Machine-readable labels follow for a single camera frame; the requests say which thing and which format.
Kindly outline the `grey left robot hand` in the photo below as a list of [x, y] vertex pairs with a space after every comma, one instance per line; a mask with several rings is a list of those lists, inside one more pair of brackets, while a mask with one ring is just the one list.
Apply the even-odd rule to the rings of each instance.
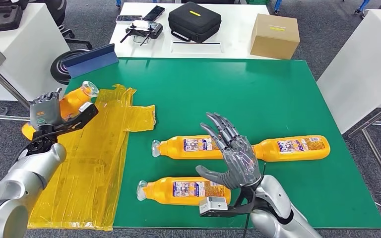
[[61, 117], [60, 92], [62, 88], [40, 95], [30, 105], [30, 124], [38, 131], [44, 125], [59, 126], [64, 120]]

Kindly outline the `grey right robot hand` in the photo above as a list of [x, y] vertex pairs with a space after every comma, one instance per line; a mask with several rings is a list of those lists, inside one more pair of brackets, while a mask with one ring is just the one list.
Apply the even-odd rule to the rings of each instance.
[[196, 172], [201, 177], [223, 185], [230, 190], [251, 186], [259, 182], [262, 175], [259, 170], [258, 159], [247, 137], [241, 135], [226, 117], [210, 112], [207, 112], [206, 115], [214, 123], [217, 130], [203, 122], [200, 126], [218, 146], [228, 170], [220, 173], [198, 165], [195, 168]]

